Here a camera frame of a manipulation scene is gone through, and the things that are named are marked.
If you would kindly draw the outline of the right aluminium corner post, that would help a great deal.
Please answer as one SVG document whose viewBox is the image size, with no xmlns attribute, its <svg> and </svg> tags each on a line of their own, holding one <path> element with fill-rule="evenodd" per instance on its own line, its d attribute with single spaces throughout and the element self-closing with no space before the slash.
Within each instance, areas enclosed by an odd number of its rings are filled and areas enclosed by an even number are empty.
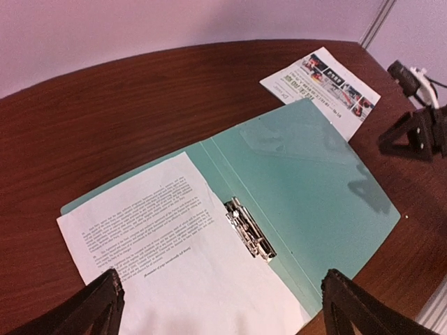
<svg viewBox="0 0 447 335">
<path fill-rule="evenodd" d="M 396 2 L 397 2 L 396 0 L 383 0 L 381 2 L 379 9 L 377 10 L 376 14 L 374 15 L 367 30 L 365 31 L 365 33 L 362 35 L 361 39 L 359 40 L 359 45 L 363 49 L 366 50 L 372 44 L 374 38 L 376 37 L 380 28 L 383 26 L 384 22 L 388 18 L 389 14 L 391 13 Z"/>
</svg>

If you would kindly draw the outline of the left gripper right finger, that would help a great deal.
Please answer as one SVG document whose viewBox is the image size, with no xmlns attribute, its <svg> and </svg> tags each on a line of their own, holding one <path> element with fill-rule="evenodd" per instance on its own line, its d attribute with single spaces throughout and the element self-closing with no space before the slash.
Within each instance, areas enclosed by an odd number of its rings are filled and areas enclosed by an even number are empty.
<svg viewBox="0 0 447 335">
<path fill-rule="evenodd" d="M 321 283 L 326 334 L 433 334 L 427 327 L 382 304 L 337 269 Z"/>
</svg>

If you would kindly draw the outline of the teal plastic folder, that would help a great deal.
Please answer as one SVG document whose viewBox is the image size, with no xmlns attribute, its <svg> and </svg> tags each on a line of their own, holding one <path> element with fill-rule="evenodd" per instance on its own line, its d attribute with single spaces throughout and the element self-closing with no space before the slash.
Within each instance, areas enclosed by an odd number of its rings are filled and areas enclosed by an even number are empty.
<svg viewBox="0 0 447 335">
<path fill-rule="evenodd" d="M 327 270 L 355 276 L 400 219 L 371 172 L 309 100 L 144 164 L 72 201 L 61 216 L 183 153 L 223 205 L 237 197 L 248 209 L 277 252 L 266 264 L 309 315 L 321 309 Z"/>
</svg>

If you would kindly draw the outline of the colour printed brochure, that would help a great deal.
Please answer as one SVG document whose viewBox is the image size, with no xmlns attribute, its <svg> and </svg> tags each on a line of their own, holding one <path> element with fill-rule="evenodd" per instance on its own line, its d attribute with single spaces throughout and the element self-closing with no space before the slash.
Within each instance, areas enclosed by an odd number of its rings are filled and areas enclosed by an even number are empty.
<svg viewBox="0 0 447 335">
<path fill-rule="evenodd" d="M 260 84 L 284 104 L 308 98 L 349 141 L 381 96 L 321 47 Z"/>
</svg>

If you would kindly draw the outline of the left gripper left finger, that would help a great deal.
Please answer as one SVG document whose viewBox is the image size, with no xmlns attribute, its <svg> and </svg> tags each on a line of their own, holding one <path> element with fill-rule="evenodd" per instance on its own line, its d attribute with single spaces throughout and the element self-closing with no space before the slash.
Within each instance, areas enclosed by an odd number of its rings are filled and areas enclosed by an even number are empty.
<svg viewBox="0 0 447 335">
<path fill-rule="evenodd" d="M 124 289 L 111 268 L 64 303 L 9 334 L 118 334 L 123 311 Z"/>
</svg>

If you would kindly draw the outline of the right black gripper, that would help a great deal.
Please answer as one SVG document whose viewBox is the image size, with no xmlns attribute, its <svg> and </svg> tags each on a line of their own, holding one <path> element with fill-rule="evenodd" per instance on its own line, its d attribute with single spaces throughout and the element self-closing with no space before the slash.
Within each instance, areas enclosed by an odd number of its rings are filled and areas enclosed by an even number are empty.
<svg viewBox="0 0 447 335">
<path fill-rule="evenodd" d="M 433 146 L 446 157 L 446 106 L 407 112 L 379 136 L 379 151 L 387 156 L 432 161 Z"/>
</svg>

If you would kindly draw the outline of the white text paper sheet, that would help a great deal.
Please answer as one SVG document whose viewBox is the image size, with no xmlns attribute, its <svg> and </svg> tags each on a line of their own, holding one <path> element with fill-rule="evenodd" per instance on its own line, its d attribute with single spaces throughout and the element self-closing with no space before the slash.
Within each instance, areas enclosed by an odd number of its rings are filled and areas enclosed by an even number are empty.
<svg viewBox="0 0 447 335">
<path fill-rule="evenodd" d="M 296 334 L 309 314 L 254 258 L 186 154 L 58 218 L 85 283 L 115 269 L 121 334 Z"/>
</svg>

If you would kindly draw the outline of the metal folder clip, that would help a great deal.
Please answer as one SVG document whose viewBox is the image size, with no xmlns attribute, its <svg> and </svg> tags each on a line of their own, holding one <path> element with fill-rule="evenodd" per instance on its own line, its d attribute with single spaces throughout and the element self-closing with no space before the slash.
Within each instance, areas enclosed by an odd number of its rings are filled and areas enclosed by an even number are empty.
<svg viewBox="0 0 447 335">
<path fill-rule="evenodd" d="M 261 257 L 269 263 L 277 256 L 277 252 L 259 228 L 248 209 L 241 204 L 237 197 L 232 197 L 224 203 L 226 218 L 236 231 L 242 243 L 253 258 Z"/>
</svg>

